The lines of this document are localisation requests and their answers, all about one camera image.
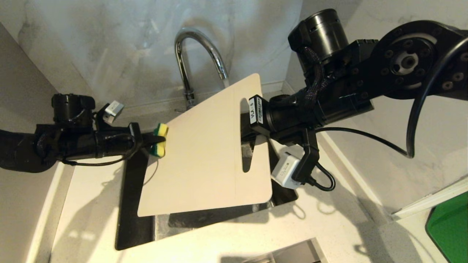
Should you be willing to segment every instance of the yellow green sponge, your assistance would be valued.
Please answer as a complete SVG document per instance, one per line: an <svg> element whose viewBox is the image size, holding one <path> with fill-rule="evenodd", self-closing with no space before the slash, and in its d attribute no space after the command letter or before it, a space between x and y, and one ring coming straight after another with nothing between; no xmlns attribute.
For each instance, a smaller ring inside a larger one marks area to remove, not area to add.
<svg viewBox="0 0 468 263"><path fill-rule="evenodd" d="M158 124L158 127L154 130L154 135L155 136L162 136L166 137L168 134L168 126L165 125L164 123ZM150 154L154 155L156 157L162 158L164 155L166 155L166 141L163 142L158 142L155 145L151 146L151 151Z"/></svg>

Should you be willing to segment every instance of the beige cutting board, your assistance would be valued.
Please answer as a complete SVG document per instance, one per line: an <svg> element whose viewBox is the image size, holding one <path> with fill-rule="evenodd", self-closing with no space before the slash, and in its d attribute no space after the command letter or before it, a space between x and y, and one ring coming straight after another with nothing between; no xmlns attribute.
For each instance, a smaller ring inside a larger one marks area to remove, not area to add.
<svg viewBox="0 0 468 263"><path fill-rule="evenodd" d="M266 138L258 136L250 170L242 170L240 104L261 95L258 74L233 84L167 123L166 156L151 156L138 216L267 202Z"/></svg>

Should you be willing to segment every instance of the white countertop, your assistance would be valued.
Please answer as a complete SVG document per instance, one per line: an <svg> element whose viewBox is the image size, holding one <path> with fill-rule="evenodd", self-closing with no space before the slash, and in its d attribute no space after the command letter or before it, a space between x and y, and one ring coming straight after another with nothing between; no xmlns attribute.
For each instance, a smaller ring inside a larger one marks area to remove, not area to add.
<svg viewBox="0 0 468 263"><path fill-rule="evenodd" d="M320 160L336 177L332 192L305 185L294 202L122 251L114 245L123 164L76 167L50 262L234 263L310 238L330 263L446 262L425 233L429 211L377 227L324 151Z"/></svg>

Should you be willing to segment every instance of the sink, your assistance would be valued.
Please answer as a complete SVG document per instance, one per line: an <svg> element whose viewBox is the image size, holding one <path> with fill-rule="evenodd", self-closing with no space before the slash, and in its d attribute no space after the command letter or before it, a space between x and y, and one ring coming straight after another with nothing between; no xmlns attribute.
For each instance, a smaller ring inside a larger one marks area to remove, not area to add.
<svg viewBox="0 0 468 263"><path fill-rule="evenodd" d="M243 170L248 171L252 154L255 150L254 142L243 142L241 144L241 149ZM273 171L278 163L278 156L270 143L269 156L270 170ZM298 198L296 191L283 188L272 180L272 196L267 203L138 217L137 210L147 163L147 149L141 149L125 164L117 225L117 250L131 248L154 240L161 240L166 237L188 232L196 228L235 219L277 205L282 205ZM264 216L264 218L257 219L257 223L266 223L268 221L268 214L262 214L262 216Z"/></svg>

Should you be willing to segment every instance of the faucet spout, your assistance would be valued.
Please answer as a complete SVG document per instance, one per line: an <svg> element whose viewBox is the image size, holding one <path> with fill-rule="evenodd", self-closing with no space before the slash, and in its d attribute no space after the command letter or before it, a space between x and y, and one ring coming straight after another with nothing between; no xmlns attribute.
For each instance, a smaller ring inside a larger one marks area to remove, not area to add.
<svg viewBox="0 0 468 263"><path fill-rule="evenodd" d="M195 39L199 42L210 54L213 60L216 70L218 71L219 78L223 80L224 88L229 86L228 75L226 66L224 65L223 59L218 49L213 45L210 39L203 34L200 30L195 28L182 28L176 35L174 41L175 57L177 58L177 64L179 65L180 75L182 77L184 86L184 96L186 100L187 110L193 108L196 105L194 90L190 86L187 71L185 70L185 64L182 58L182 42L186 38Z"/></svg>

